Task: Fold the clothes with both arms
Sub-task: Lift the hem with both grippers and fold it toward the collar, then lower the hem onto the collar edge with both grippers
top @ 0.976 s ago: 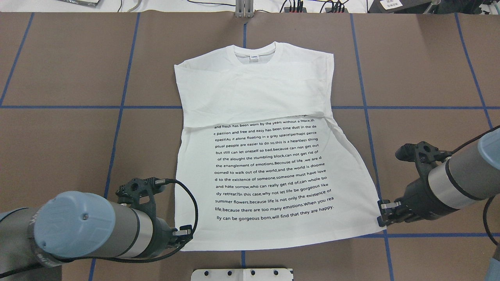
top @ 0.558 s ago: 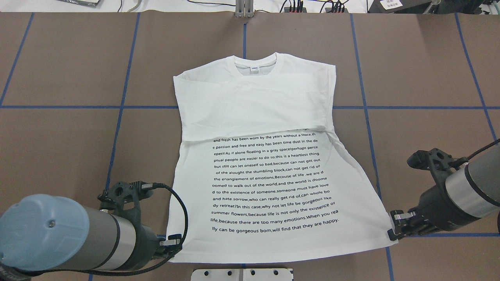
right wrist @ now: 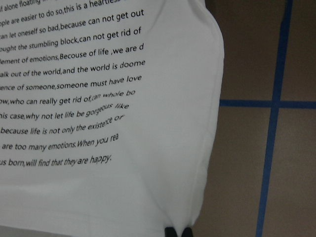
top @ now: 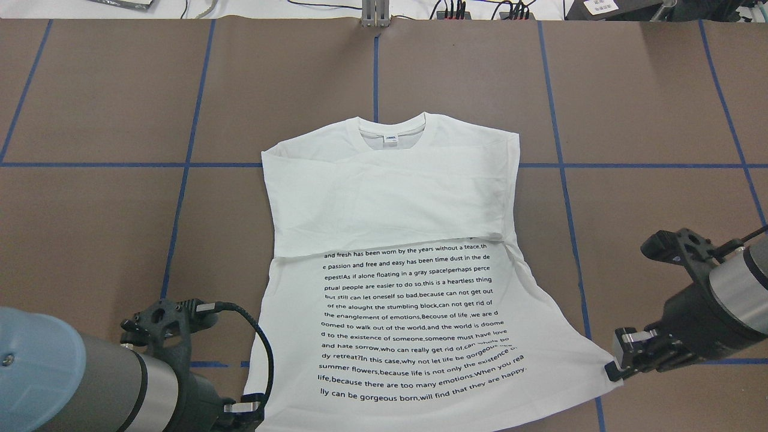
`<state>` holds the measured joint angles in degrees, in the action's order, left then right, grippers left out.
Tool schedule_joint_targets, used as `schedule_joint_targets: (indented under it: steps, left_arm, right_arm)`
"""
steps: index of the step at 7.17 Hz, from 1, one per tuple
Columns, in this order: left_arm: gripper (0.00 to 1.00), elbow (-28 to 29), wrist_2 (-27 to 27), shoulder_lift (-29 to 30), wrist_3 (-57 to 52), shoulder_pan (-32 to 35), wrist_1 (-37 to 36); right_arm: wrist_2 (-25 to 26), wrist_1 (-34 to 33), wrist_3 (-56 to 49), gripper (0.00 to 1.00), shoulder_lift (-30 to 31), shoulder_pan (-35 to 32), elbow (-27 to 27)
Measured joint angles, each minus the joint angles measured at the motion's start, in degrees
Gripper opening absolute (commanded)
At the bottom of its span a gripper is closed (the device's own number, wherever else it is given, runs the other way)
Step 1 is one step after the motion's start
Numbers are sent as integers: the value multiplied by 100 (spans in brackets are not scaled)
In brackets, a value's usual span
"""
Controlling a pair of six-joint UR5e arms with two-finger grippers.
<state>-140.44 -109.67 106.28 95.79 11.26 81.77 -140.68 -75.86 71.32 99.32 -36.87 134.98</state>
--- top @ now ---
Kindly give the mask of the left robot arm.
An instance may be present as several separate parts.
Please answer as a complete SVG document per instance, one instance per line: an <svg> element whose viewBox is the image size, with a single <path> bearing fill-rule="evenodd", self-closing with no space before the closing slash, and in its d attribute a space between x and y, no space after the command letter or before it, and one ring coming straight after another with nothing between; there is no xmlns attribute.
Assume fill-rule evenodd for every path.
<svg viewBox="0 0 768 432"><path fill-rule="evenodd" d="M190 369L190 336L216 323L228 302L162 299L124 320L119 344L63 320L2 308L3 431L253 431L274 379L240 402L219 396Z"/></svg>

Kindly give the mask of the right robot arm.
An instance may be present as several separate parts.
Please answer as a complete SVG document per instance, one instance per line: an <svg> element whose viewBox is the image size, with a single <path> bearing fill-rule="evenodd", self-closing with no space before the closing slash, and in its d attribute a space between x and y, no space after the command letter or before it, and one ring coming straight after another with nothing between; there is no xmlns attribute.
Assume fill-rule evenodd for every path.
<svg viewBox="0 0 768 432"><path fill-rule="evenodd" d="M721 360L767 334L765 229L721 246L689 229L660 230L641 246L656 262L684 267L691 284L664 304L661 320L614 332L611 381Z"/></svg>

